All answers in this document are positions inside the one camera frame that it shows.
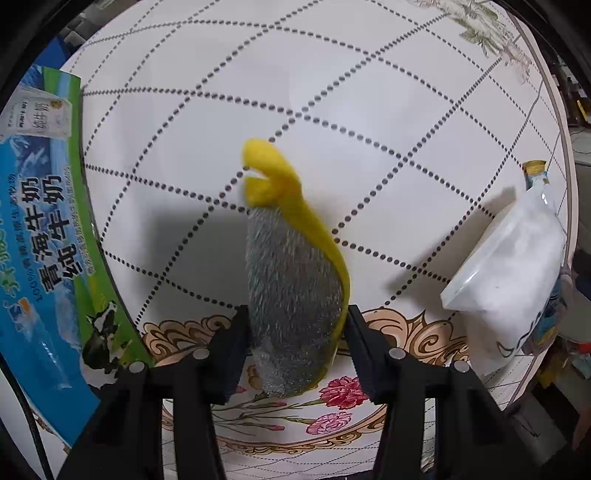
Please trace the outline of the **yellow silver scrubber mitt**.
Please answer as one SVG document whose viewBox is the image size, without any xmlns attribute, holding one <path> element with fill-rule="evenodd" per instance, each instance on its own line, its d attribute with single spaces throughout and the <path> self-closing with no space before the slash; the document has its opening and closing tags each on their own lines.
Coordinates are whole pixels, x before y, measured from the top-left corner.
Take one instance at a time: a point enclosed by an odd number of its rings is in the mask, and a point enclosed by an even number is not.
<svg viewBox="0 0 591 480">
<path fill-rule="evenodd" d="M 252 355 L 263 390 L 297 396 L 327 375 L 351 295 L 346 261 L 273 143 L 250 139 L 245 268 Z"/>
</svg>

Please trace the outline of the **white plastic bag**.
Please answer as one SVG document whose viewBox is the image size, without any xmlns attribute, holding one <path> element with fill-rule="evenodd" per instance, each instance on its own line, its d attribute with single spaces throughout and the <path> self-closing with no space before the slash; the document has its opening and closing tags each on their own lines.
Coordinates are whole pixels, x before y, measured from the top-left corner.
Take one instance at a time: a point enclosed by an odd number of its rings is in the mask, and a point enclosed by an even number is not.
<svg viewBox="0 0 591 480">
<path fill-rule="evenodd" d="M 485 377 L 507 365 L 536 326 L 559 276 L 566 234 L 549 186 L 503 209 L 441 293 L 461 313 L 469 358 Z"/>
</svg>

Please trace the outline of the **mauve cloth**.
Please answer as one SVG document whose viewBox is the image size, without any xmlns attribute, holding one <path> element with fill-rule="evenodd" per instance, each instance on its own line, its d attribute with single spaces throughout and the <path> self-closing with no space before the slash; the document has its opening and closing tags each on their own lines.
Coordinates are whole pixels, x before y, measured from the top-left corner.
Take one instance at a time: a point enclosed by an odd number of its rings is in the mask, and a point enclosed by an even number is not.
<svg viewBox="0 0 591 480">
<path fill-rule="evenodd" d="M 573 301 L 574 280 L 572 269 L 568 265 L 563 265 L 559 275 L 559 302 L 557 306 L 558 323 L 562 323 L 568 316 L 569 309 Z"/>
</svg>

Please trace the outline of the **blue tube packet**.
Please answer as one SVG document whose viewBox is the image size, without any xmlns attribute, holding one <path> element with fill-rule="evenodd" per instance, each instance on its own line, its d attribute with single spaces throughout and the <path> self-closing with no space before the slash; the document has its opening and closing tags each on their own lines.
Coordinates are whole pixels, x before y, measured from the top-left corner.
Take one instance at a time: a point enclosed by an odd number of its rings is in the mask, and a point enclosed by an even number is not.
<svg viewBox="0 0 591 480">
<path fill-rule="evenodd" d="M 547 187 L 550 184 L 546 164 L 547 162 L 544 160 L 530 160 L 523 164 L 529 188 L 537 185 Z M 544 310 L 539 315 L 536 326 L 522 347 L 525 354 L 539 355 L 554 342 L 558 334 L 560 304 L 561 280 L 560 277 L 557 277 Z"/>
</svg>

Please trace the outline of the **open cardboard box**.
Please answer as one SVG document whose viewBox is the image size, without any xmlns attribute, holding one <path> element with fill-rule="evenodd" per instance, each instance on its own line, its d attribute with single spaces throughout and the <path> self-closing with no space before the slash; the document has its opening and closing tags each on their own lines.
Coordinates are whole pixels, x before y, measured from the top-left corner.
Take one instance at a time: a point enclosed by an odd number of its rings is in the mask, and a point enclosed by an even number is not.
<svg viewBox="0 0 591 480">
<path fill-rule="evenodd" d="M 94 231 L 80 88 L 77 76 L 34 65 L 1 115 L 1 352 L 67 444 L 105 388 L 150 361 Z"/>
</svg>

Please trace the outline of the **white patterned tablecloth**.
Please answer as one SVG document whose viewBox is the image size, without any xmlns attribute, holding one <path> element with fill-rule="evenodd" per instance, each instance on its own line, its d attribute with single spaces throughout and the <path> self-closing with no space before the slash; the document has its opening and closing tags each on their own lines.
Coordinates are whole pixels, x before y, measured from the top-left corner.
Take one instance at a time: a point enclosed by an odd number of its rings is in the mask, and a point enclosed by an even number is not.
<svg viewBox="0 0 591 480">
<path fill-rule="evenodd" d="M 94 231 L 150 355 L 247 298 L 242 145 L 276 143 L 349 267 L 352 301 L 419 359 L 467 355 L 440 294 L 544 160 L 576 245 L 566 114 L 531 33 L 490 1 L 141 1 L 60 71 L 81 81 Z"/>
</svg>

